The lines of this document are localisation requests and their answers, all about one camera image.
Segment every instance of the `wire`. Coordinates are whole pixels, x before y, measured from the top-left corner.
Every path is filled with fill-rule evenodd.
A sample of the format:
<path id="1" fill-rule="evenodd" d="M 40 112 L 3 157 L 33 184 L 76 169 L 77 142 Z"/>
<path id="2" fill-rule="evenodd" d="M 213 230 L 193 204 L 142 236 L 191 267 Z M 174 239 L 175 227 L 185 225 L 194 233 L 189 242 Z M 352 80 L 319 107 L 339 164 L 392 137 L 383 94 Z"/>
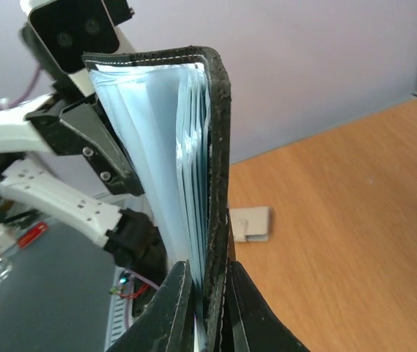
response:
<path id="1" fill-rule="evenodd" d="M 37 82 L 39 81 L 39 77 L 40 77 L 40 73 L 42 72 L 42 68 L 40 67 L 40 65 L 37 66 L 34 75 L 32 76 L 32 80 L 29 83 L 29 85 L 26 88 L 26 91 L 16 100 L 14 100 L 13 102 L 7 104 L 6 106 L 3 106 L 0 104 L 0 111 L 1 110 L 5 110 L 5 109 L 13 109 L 16 106 L 19 106 L 21 103 L 23 103 L 32 93 L 32 91 L 34 90 L 35 86 L 37 85 Z"/>
<path id="2" fill-rule="evenodd" d="M 149 286 L 151 286 L 152 288 L 154 288 L 155 290 L 159 289 L 159 286 L 157 284 L 155 284 L 153 281 L 151 281 L 150 279 L 147 279 L 146 277 L 136 273 L 133 270 L 130 269 L 126 269 L 126 271 L 128 273 L 130 273 L 131 276 L 134 276 L 135 278 L 137 278 L 138 280 L 144 282 L 145 284 L 148 284 Z"/>
<path id="3" fill-rule="evenodd" d="M 159 289 L 159 285 L 155 284 L 153 281 L 151 281 L 150 279 L 147 279 L 146 277 L 136 273 L 133 270 L 130 269 L 126 269 L 126 271 L 133 277 L 139 279 L 140 281 L 144 282 L 146 284 L 146 287 L 144 288 L 145 285 L 141 286 L 140 289 L 134 293 L 134 294 L 138 294 L 141 295 L 144 291 L 146 291 L 148 289 L 149 286 L 151 286 L 152 288 L 154 288 L 155 290 Z M 125 330 L 127 331 L 130 328 L 130 323 L 128 322 L 128 320 L 130 319 L 130 299 L 127 300 L 127 302 L 125 303 L 125 312 L 124 312 L 124 327 Z"/>
<path id="4" fill-rule="evenodd" d="M 10 216 L 10 217 L 6 218 L 5 220 L 3 220 L 3 224 L 11 224 L 12 222 L 15 222 L 17 220 L 24 219 L 27 216 L 35 215 L 37 213 L 38 213 L 38 211 L 35 210 L 35 209 L 31 209 L 31 210 L 28 210 L 28 211 L 24 211 L 22 213 L 19 213 L 19 214 L 16 214 L 16 215 L 13 215 L 13 216 Z"/>
<path id="5" fill-rule="evenodd" d="M 120 298 L 135 299 L 138 298 L 144 291 L 146 291 L 150 286 L 147 283 L 144 283 L 138 291 L 135 293 L 129 293 L 125 295 L 124 293 L 118 293 L 117 295 Z"/>

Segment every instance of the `wooden surface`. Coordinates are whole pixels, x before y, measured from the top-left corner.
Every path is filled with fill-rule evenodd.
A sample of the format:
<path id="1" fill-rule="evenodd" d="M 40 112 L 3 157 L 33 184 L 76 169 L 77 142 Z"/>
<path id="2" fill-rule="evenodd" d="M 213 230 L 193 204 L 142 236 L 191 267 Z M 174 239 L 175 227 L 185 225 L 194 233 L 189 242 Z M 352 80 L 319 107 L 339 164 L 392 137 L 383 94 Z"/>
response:
<path id="1" fill-rule="evenodd" d="M 238 260 L 312 351 L 417 351 L 417 100 L 231 169 L 233 208 L 269 205 Z"/>

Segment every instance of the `black leather wallet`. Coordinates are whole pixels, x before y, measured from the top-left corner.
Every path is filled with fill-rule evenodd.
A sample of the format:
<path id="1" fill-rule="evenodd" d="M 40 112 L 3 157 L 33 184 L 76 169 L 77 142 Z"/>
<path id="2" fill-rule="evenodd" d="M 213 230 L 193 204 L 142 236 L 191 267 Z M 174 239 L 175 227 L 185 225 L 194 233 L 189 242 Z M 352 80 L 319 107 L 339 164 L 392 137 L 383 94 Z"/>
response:
<path id="1" fill-rule="evenodd" d="M 200 62 L 204 65 L 211 99 L 211 153 L 208 160 L 208 248 L 203 296 L 208 350 L 214 351 L 220 333 L 221 316 L 224 314 L 224 285 L 229 250 L 231 259 L 234 259 L 234 247 L 229 248 L 231 230 L 228 211 L 231 84 L 223 62 L 217 51 L 200 46 L 135 54 L 86 53 L 83 61 L 89 70 L 96 70 L 99 64 L 121 67 Z"/>

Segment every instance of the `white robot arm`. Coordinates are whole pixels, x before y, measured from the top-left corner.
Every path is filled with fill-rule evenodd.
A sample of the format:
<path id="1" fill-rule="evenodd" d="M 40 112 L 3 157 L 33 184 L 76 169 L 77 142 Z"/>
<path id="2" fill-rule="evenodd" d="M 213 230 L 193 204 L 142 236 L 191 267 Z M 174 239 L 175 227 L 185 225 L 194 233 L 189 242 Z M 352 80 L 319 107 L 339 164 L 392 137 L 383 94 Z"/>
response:
<path id="1" fill-rule="evenodd" d="M 86 11 L 80 8 L 83 6 L 86 6 Z M 117 265 L 131 268 L 154 241 L 155 231 L 148 216 L 90 198 L 57 180 L 24 154 L 82 154 L 112 194 L 142 194 L 128 155 L 106 124 L 105 113 L 96 103 L 94 90 L 81 62 L 83 52 L 100 52 L 99 45 L 103 45 L 102 52 L 109 52 L 107 42 L 112 38 L 117 40 L 116 52 L 133 51 L 115 27 L 111 13 L 113 11 L 114 17 L 120 21 L 126 21 L 133 15 L 127 6 L 123 0 L 21 0 L 21 7 L 29 16 L 29 25 L 43 44 L 44 52 L 48 52 L 57 67 L 68 74 L 83 98 L 70 101 L 60 94 L 46 95 L 0 111 L 0 197 L 54 216 L 110 252 Z M 129 13 L 122 17 L 122 11 L 118 10 L 125 8 Z M 51 14 L 54 13 L 65 18 L 60 23 L 63 28 L 56 28 L 58 25 L 40 27 L 48 17 L 53 18 Z M 95 27 L 89 27 L 89 21 L 93 21 Z M 93 35 L 93 40 L 84 40 L 84 32 Z M 73 43 L 71 47 L 67 43 L 56 45 L 57 40 L 63 44 L 66 37 Z"/>

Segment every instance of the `bolt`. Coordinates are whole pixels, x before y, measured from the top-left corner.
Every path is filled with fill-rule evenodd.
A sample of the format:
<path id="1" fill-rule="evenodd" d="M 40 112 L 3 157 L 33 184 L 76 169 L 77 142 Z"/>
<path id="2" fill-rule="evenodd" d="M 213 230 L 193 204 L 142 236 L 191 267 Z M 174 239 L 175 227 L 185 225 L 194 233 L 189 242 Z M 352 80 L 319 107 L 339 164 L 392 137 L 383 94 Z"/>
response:
<path id="1" fill-rule="evenodd" d="M 86 156 L 87 158 L 91 158 L 94 155 L 94 150 L 92 150 L 89 147 L 84 147 L 83 148 L 83 155 Z"/>
<path id="2" fill-rule="evenodd" d="M 104 171 L 104 172 L 101 172 L 101 173 L 100 173 L 99 177 L 100 177 L 100 179 L 101 179 L 102 181 L 104 181 L 104 182 L 108 182 L 108 181 L 110 181 L 110 180 L 111 180 L 112 175 L 111 175 L 111 173 L 110 173 L 109 171 Z"/>

